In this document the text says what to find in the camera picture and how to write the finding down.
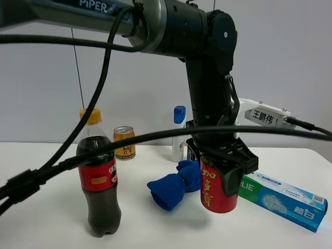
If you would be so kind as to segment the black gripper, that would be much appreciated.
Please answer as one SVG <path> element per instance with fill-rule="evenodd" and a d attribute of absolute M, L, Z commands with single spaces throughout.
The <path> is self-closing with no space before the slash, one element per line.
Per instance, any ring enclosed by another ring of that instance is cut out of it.
<path fill-rule="evenodd" d="M 243 174 L 258 170 L 258 157 L 234 133 L 193 134 L 189 140 L 198 147 L 200 156 L 216 159 L 222 169 L 230 168 L 223 178 L 224 192 L 228 197 L 238 194 Z"/>

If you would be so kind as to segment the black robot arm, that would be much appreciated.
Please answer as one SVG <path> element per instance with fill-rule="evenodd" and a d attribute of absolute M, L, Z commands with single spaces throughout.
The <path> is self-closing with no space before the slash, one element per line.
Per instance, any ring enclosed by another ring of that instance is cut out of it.
<path fill-rule="evenodd" d="M 223 193 L 238 193 L 258 159 L 236 137 L 240 110 L 230 72 L 238 33 L 232 17 L 191 1 L 1 1 L 1 28 L 44 21 L 109 33 L 106 42 L 40 35 L 2 35 L 2 44 L 61 44 L 175 57 L 186 65 L 193 128 L 202 156 L 216 163 Z"/>

